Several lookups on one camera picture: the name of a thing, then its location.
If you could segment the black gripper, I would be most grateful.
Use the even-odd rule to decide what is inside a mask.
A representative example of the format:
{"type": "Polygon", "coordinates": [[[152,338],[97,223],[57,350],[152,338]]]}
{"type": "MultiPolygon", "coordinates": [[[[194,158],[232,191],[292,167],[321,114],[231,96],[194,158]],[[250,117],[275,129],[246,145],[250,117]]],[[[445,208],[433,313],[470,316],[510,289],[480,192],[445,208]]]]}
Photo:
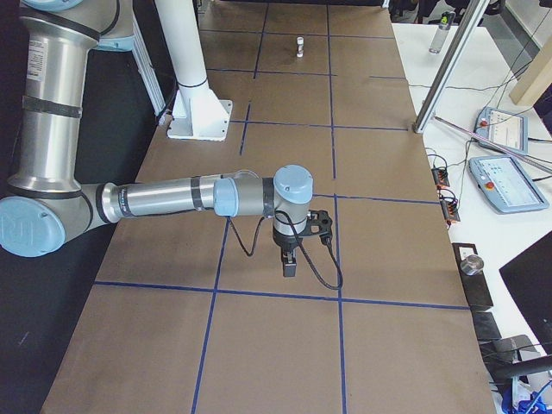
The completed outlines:
{"type": "Polygon", "coordinates": [[[296,276],[297,258],[294,250],[298,246],[298,238],[294,228],[290,225],[273,225],[273,240],[282,249],[281,263],[282,272],[285,278],[296,276]]]}

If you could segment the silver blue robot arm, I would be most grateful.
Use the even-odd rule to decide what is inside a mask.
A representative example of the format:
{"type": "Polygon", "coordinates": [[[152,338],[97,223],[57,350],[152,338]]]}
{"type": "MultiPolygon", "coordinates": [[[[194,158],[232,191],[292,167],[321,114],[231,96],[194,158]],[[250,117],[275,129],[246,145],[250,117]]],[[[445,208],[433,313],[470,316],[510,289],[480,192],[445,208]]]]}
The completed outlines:
{"type": "Polygon", "coordinates": [[[74,177],[88,54],[134,45],[130,1],[23,1],[29,33],[22,98],[21,159],[1,202],[1,245],[37,257],[96,227],[123,218],[211,210],[219,216],[273,220],[283,274],[309,234],[313,178],[302,166],[262,178],[241,170],[152,184],[81,185],[74,177]]]}

